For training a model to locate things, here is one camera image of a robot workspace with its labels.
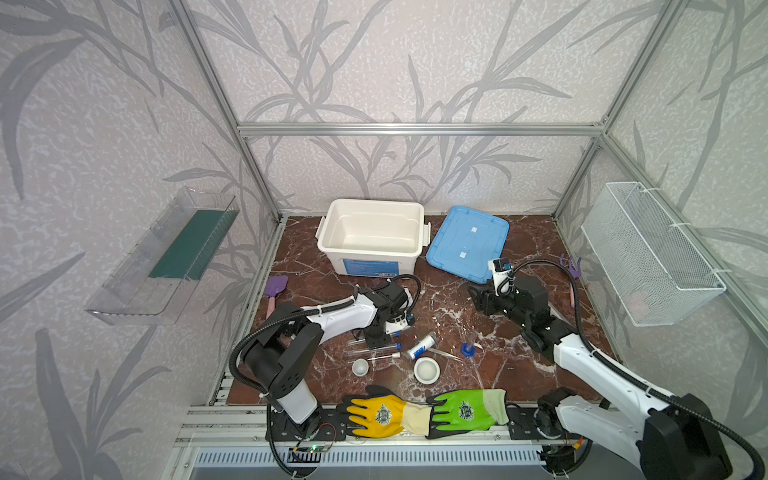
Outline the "test tube blue cap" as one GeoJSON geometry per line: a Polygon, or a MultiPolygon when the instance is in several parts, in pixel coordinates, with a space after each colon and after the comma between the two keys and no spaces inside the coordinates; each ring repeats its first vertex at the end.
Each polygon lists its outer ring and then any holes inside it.
{"type": "Polygon", "coordinates": [[[347,344],[345,353],[350,356],[354,356],[354,355],[363,355],[368,353],[380,354],[380,353],[399,352],[400,350],[401,350],[400,343],[390,343],[388,345],[371,347],[364,340],[355,340],[355,341],[350,341],[347,344]]]}

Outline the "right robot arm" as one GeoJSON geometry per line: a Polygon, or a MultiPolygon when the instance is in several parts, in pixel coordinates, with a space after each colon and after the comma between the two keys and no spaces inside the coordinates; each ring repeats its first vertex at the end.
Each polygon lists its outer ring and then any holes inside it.
{"type": "Polygon", "coordinates": [[[723,440],[729,438],[751,459],[749,478],[765,477],[760,453],[715,421],[702,400],[661,389],[587,345],[575,325],[553,315],[548,292],[538,279],[524,276],[504,294],[498,294],[492,282],[469,284],[468,291],[479,312],[507,317],[519,326],[532,350],[608,401],[608,408],[594,406],[565,388],[542,397],[541,409],[561,429],[612,451],[647,479],[727,479],[733,466],[723,440]]]}

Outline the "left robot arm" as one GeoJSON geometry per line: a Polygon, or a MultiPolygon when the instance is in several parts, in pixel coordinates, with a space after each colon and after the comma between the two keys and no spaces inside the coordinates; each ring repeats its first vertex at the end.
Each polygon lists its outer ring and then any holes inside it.
{"type": "Polygon", "coordinates": [[[319,423],[320,404],[305,376],[318,348],[356,331],[370,348],[415,322],[420,280],[397,275],[379,288],[362,288],[344,299],[311,307],[286,302],[231,350],[228,369],[241,384],[258,391],[297,428],[319,423]]]}

